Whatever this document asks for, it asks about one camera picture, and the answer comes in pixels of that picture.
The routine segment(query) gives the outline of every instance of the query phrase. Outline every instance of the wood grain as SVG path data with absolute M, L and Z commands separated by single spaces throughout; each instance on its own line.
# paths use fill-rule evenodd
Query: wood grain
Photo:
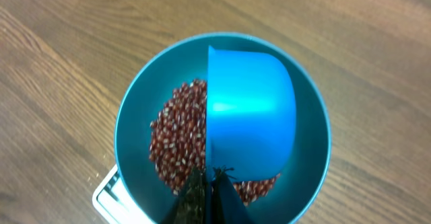
M 220 30 L 282 47 L 325 98 L 331 166 L 300 223 L 431 223 L 431 0 L 0 0 L 0 223 L 104 223 L 128 84 Z

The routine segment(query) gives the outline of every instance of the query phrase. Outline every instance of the dark green object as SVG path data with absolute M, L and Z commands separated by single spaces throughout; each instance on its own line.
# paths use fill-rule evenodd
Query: dark green object
M 211 195 L 205 172 L 193 168 L 171 210 L 160 224 L 203 224 L 205 197 Z
M 297 105 L 296 136 L 290 159 L 265 198 L 247 208 L 255 223 L 295 222 L 315 199 L 329 166 L 329 118 L 317 88 L 305 70 L 278 47 L 252 36 L 213 33 L 195 36 L 167 48 L 138 73 L 117 116 L 115 156 L 121 178 L 135 202 L 159 223 L 175 196 L 160 181 L 148 160 L 150 121 L 157 118 L 172 89 L 183 81 L 206 78 L 207 49 L 265 52 L 279 59 L 292 80 Z

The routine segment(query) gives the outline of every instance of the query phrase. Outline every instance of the pile of red beans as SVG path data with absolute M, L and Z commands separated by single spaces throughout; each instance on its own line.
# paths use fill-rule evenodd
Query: pile of red beans
M 193 166 L 205 167 L 207 82 L 194 79 L 172 91 L 172 98 L 158 113 L 152 128 L 149 159 L 155 163 L 159 179 L 177 195 Z M 264 181 L 234 183 L 247 205 L 266 196 L 277 177 Z

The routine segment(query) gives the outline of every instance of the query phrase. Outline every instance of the bowl rim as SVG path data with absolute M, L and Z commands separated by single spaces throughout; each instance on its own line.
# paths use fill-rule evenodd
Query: bowl rim
M 254 42 L 257 42 L 263 46 L 266 46 L 278 53 L 280 53 L 283 57 L 286 57 L 289 61 L 292 62 L 292 64 L 307 78 L 308 82 L 311 84 L 314 92 L 316 93 L 320 105 L 322 106 L 323 109 L 323 114 L 325 116 L 325 122 L 327 125 L 327 142 L 328 142 L 328 150 L 327 150 L 327 158 L 326 158 L 326 162 L 325 162 L 325 169 L 323 170 L 323 174 L 321 176 L 321 180 L 319 182 L 319 185 L 317 186 L 316 190 L 314 191 L 314 194 L 311 196 L 310 200 L 307 202 L 307 205 L 289 222 L 289 223 L 295 223 L 297 222 L 304 214 L 305 212 L 310 208 L 310 206 L 313 204 L 314 200 L 317 197 L 317 194 L 320 192 L 323 182 L 325 181 L 328 169 L 329 169 L 329 162 L 331 160 L 331 148 L 332 148 L 332 142 L 331 142 L 331 122 L 329 120 L 329 114 L 327 111 L 327 107 L 325 105 L 325 101 L 319 91 L 319 89 L 317 88 L 316 84 L 314 83 L 314 81 L 312 80 L 311 76 L 307 73 L 307 71 L 298 63 L 298 61 L 296 59 L 294 59 L 292 56 L 290 56 L 288 53 L 286 53 L 284 50 L 282 50 L 281 48 L 279 48 L 278 46 L 264 40 L 261 38 L 258 38 L 256 36 L 251 36 L 248 34 L 243 34 L 243 33 L 239 33 L 239 32 L 208 32 L 208 33 L 203 33 L 203 34 L 198 34 L 198 35 L 194 35 L 194 36 L 190 36 L 188 38 L 182 39 L 178 42 L 175 42 L 174 44 L 171 44 L 170 46 L 168 46 L 167 48 L 165 48 L 164 50 L 162 50 L 161 52 L 159 52 L 158 54 L 156 54 L 153 58 L 151 58 L 143 67 L 142 69 L 138 72 L 138 74 L 136 74 L 136 76 L 133 78 L 132 82 L 130 83 L 129 87 L 127 88 L 127 91 L 125 92 L 123 99 L 121 100 L 121 104 L 119 107 L 119 111 L 117 114 L 117 117 L 115 119 L 115 128 L 114 128 L 114 156 L 115 156 L 115 162 L 118 166 L 118 171 L 119 171 L 119 175 L 120 178 L 123 180 L 123 184 L 125 189 L 127 190 L 127 193 L 129 193 L 130 197 L 132 198 L 133 202 L 136 202 L 135 198 L 132 196 L 132 194 L 130 193 L 129 188 L 126 185 L 126 182 L 124 181 L 124 177 L 123 174 L 121 172 L 121 167 L 120 164 L 118 162 L 118 153 L 117 153 L 117 129 L 118 129 L 118 122 L 119 122 L 119 118 L 121 115 L 121 110 L 123 108 L 124 102 L 127 98 L 127 95 L 129 94 L 131 88 L 133 87 L 133 85 L 135 84 L 135 82 L 137 81 L 137 79 L 141 76 L 141 74 L 145 71 L 145 69 L 147 67 L 149 67 L 154 61 L 158 60 L 158 58 L 160 58 L 163 54 L 169 52 L 170 50 L 172 50 L 173 48 L 176 48 L 177 46 L 181 46 L 182 44 L 186 44 L 188 42 L 194 41 L 194 40 L 199 40 L 199 39 L 203 39 L 203 38 L 211 38 L 211 37 L 218 37 L 218 36 L 225 36 L 225 37 L 233 37 L 233 38 L 242 38 L 242 39 L 246 39 L 246 40 L 252 40 Z

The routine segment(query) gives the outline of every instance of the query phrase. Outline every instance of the blue plastic scoop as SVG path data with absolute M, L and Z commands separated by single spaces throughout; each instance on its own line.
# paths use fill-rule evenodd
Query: blue plastic scoop
M 296 103 L 282 63 L 262 52 L 209 47 L 206 163 L 233 167 L 236 181 L 266 180 L 285 166 Z

